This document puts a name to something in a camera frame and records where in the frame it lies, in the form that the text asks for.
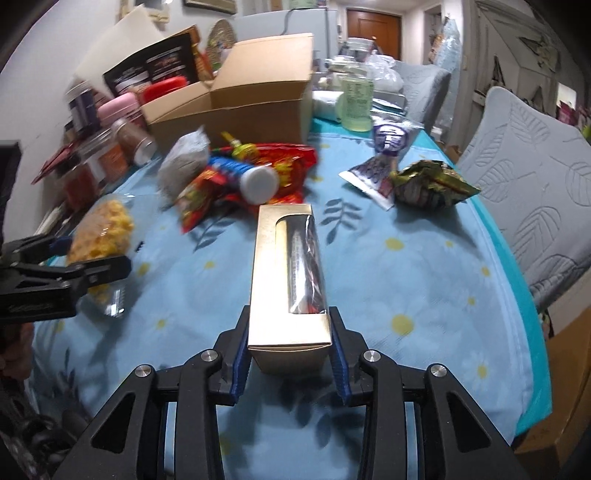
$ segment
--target box flap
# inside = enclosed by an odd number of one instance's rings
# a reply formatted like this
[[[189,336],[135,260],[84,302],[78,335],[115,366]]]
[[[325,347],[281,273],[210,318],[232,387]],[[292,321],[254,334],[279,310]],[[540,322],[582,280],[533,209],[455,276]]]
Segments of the box flap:
[[[212,86],[213,108],[301,98],[312,75],[310,33],[234,45]]]
[[[205,82],[192,83],[142,106],[146,122],[153,124],[179,116],[211,110],[209,88]]]
[[[236,43],[213,82],[224,88],[271,82],[308,82],[314,35],[302,33]]]

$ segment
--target candy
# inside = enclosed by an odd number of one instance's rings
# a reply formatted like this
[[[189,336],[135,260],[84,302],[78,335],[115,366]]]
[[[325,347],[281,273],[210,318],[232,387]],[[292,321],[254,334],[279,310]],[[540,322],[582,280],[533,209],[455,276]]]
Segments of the candy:
[[[393,171],[390,179],[396,201],[426,209],[450,207],[480,193],[449,165],[437,160],[412,163]]]
[[[222,173],[230,187],[240,190],[242,197],[251,205],[268,202],[279,189],[279,175],[267,165],[253,166],[225,157],[212,157],[209,167]]]

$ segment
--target gray cushion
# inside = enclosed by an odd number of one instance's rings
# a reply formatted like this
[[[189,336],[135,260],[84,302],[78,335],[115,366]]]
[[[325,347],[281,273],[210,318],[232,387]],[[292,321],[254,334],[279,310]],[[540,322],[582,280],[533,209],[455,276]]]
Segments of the gray cushion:
[[[482,189],[538,311],[546,309],[591,264],[591,147],[575,127],[494,87],[457,166]]]
[[[435,65],[410,65],[398,60],[392,68],[404,81],[402,93],[407,98],[407,117],[425,125],[425,131],[430,133],[452,74]]]

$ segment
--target metal screw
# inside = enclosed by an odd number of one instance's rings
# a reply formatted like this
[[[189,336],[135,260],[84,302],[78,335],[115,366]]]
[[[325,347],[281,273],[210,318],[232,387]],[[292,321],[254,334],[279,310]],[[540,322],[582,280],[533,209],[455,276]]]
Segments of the metal screw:
[[[363,358],[365,358],[368,362],[377,362],[382,356],[376,350],[367,350],[363,353]]]
[[[136,377],[147,377],[150,373],[152,373],[152,367],[149,365],[140,365],[135,369]]]
[[[431,373],[435,377],[445,377],[447,375],[447,368],[443,365],[435,364],[431,366]]]
[[[215,350],[205,350],[201,354],[201,360],[204,362],[213,362],[217,358],[217,352]]]

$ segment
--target cardboard box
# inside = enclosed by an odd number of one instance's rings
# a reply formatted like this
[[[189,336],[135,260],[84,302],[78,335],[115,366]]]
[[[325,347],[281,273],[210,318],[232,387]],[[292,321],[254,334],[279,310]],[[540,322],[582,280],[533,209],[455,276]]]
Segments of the cardboard box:
[[[248,349],[264,373],[315,371],[329,352],[330,317],[313,219],[310,205],[259,210]]]
[[[204,125],[212,147],[230,132],[243,142],[304,144],[312,119],[312,34],[238,42],[217,78],[142,107],[162,153]]]

